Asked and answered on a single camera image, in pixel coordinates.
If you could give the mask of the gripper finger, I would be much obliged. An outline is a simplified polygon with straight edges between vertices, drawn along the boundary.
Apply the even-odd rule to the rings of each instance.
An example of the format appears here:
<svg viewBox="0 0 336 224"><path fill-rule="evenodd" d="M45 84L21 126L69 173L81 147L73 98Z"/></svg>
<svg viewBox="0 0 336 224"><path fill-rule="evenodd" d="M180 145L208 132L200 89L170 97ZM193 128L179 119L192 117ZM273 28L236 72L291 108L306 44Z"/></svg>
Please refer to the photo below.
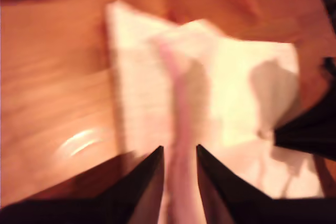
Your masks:
<svg viewBox="0 0 336 224"><path fill-rule="evenodd" d="M335 129L275 132L276 145L311 154L335 154Z"/></svg>
<svg viewBox="0 0 336 224"><path fill-rule="evenodd" d="M335 95L325 95L314 107L275 130L284 134L313 126L335 127Z"/></svg>
<svg viewBox="0 0 336 224"><path fill-rule="evenodd" d="M197 179L207 223L257 223L257 205L272 199L197 145Z"/></svg>
<svg viewBox="0 0 336 224"><path fill-rule="evenodd" d="M164 189L164 147L99 195L106 223L158 223Z"/></svg>

